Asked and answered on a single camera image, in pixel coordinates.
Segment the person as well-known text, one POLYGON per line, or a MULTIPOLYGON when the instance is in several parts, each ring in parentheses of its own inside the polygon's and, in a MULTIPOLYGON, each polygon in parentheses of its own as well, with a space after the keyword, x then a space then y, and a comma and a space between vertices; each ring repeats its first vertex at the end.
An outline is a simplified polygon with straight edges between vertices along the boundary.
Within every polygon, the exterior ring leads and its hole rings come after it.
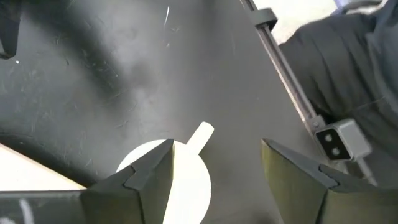
POLYGON ((318 112, 357 122, 377 183, 398 188, 398 0, 305 24, 280 49, 318 112))

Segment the pale yellow mug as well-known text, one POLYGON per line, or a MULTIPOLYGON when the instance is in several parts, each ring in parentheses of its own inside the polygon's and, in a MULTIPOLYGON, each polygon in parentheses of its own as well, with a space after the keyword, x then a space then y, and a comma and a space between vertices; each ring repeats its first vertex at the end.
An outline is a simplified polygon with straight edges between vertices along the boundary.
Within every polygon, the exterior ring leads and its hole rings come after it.
POLYGON ((187 143, 171 149, 140 178, 145 181, 141 205, 144 224, 200 224, 211 200, 211 179, 199 156, 214 127, 202 122, 187 143))

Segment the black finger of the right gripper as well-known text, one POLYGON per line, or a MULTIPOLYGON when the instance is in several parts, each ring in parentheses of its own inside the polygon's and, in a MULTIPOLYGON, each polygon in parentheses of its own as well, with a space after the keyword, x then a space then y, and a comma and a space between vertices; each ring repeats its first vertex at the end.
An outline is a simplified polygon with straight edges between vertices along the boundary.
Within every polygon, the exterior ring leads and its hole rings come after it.
POLYGON ((22 0, 0 0, 0 59, 16 55, 21 13, 22 0))

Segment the aluminium table frame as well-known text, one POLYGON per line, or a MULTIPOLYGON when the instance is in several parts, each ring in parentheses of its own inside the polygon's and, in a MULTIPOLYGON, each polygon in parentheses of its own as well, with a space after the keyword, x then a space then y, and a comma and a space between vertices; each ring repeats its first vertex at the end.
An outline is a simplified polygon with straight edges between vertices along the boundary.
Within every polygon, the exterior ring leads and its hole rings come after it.
POLYGON ((272 9, 259 10, 253 0, 240 1, 298 111, 302 123, 327 163, 334 168, 341 168, 344 172, 347 172, 346 164, 354 162, 358 165, 363 179, 376 186, 377 182, 373 173, 364 160, 366 156, 372 153, 372 149, 357 123, 352 119, 344 119, 331 124, 325 123, 323 117, 317 114, 311 105, 271 34, 271 30, 277 22, 272 9))

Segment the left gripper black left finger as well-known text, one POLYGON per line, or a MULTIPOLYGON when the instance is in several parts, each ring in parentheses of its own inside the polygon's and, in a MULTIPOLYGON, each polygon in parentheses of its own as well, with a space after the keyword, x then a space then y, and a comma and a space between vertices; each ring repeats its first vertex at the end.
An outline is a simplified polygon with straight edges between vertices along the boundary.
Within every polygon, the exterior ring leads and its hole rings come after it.
POLYGON ((85 190, 0 192, 0 224, 162 224, 173 159, 166 139, 85 190))

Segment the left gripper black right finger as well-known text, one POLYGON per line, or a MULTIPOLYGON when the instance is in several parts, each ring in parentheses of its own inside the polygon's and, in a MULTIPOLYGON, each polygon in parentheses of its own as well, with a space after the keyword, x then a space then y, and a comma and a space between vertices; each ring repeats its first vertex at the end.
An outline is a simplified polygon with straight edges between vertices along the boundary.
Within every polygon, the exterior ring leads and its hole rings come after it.
POLYGON ((398 224, 398 189, 376 187, 273 140, 262 140, 265 177, 284 224, 398 224))

